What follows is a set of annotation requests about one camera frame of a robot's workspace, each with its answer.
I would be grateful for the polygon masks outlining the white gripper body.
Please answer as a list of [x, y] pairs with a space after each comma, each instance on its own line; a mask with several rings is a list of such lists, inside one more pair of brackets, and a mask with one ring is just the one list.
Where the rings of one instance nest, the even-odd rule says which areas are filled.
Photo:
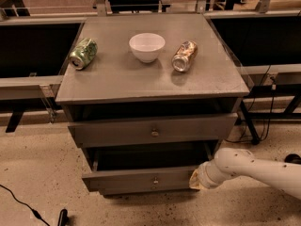
[[201, 164], [197, 168], [198, 183], [207, 189], [214, 189], [229, 180], [231, 175], [223, 172], [213, 160]]

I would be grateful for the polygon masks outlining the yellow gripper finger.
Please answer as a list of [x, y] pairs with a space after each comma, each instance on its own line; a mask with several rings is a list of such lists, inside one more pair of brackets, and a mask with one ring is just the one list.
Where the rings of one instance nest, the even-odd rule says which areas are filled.
[[205, 186], [200, 182], [198, 178], [198, 171], [195, 169], [189, 179], [189, 187], [195, 190], [204, 190]]

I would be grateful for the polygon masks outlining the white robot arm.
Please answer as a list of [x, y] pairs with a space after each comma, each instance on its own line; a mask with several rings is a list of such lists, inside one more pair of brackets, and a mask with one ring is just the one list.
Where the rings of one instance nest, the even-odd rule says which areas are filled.
[[300, 164], [258, 159], [246, 149], [219, 149], [212, 160], [193, 171], [189, 187], [213, 189], [239, 176], [250, 177], [301, 199]]

